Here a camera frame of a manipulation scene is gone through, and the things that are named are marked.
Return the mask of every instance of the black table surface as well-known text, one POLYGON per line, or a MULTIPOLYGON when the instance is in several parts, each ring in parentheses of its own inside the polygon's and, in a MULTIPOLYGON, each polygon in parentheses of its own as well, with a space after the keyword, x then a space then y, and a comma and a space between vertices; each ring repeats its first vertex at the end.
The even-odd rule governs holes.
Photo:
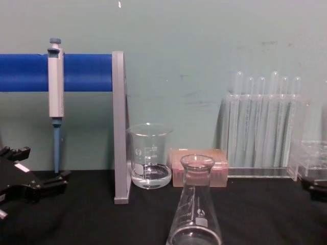
MULTIPOLYGON (((165 245, 181 191, 133 185, 129 204, 115 205, 112 170, 74 171, 64 195, 1 205, 9 216, 0 244, 165 245)), ((226 245, 327 244, 327 204, 311 201, 299 182, 229 179, 211 196, 226 245)))

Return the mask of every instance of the blue bar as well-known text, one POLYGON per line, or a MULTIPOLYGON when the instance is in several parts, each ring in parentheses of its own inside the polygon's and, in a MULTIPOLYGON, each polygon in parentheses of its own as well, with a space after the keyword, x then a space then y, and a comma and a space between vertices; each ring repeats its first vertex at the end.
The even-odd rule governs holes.
MULTIPOLYGON (((111 55, 64 54, 66 92, 112 92, 111 55)), ((0 54, 1 92, 47 92, 48 56, 0 54)))

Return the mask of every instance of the glass beaker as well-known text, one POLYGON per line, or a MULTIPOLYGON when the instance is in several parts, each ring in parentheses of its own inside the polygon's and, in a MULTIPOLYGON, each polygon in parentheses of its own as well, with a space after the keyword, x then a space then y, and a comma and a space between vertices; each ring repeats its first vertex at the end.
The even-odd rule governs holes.
POLYGON ((209 185, 215 162, 203 155, 186 155, 180 162, 184 167, 184 189, 166 245, 221 245, 209 185))
POLYGON ((168 135, 172 129, 163 124, 140 124, 127 129, 132 144, 133 183, 144 189, 167 185, 172 178, 167 164, 168 135))

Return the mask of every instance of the water in beaker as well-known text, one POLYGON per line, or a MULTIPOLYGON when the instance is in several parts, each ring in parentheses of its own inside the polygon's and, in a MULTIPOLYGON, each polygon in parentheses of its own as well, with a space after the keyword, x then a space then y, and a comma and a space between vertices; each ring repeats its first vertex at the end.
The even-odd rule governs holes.
POLYGON ((221 245, 221 233, 210 197, 210 171, 215 162, 202 155, 181 158, 184 189, 166 245, 221 245))
POLYGON ((127 129, 132 144, 133 183, 144 189, 167 185, 172 178, 167 164, 168 136, 172 129, 163 124, 140 124, 127 129))

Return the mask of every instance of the erlenmeyer flask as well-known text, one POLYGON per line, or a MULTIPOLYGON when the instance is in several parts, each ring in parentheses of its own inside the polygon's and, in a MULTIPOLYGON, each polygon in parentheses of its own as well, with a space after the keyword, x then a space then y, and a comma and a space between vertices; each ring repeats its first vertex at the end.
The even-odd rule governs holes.
POLYGON ((180 161, 184 167, 184 189, 166 245, 221 245, 209 185, 215 162, 202 155, 187 155, 180 161))

